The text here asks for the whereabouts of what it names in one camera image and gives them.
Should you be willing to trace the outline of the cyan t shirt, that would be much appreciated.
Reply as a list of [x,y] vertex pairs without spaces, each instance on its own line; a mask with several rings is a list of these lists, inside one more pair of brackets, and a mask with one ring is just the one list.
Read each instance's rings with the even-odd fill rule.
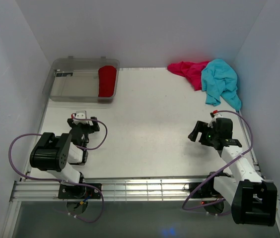
[[235,111],[242,102],[237,95],[237,74],[222,59],[210,61],[201,73],[202,91],[206,92],[206,104],[218,106],[223,98]]

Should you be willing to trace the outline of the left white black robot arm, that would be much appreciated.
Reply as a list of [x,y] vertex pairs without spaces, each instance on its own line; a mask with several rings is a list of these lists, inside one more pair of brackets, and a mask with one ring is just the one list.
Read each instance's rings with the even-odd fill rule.
[[75,198],[86,194],[86,185],[82,183],[83,174],[73,166],[85,165],[89,135],[100,131],[96,117],[79,118],[80,115],[75,113],[67,119],[68,133],[56,136],[44,132],[30,154],[31,167],[53,175],[60,182],[68,182],[69,192]]

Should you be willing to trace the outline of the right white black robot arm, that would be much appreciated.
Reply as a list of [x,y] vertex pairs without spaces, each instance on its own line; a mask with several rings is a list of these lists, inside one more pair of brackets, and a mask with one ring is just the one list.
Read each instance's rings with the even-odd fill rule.
[[211,122],[197,121],[188,138],[214,148],[231,175],[211,172],[205,183],[193,189],[201,197],[221,195],[231,206],[235,223],[272,227],[276,221],[277,187],[265,181],[244,157],[242,145],[233,136],[231,119],[215,115]]

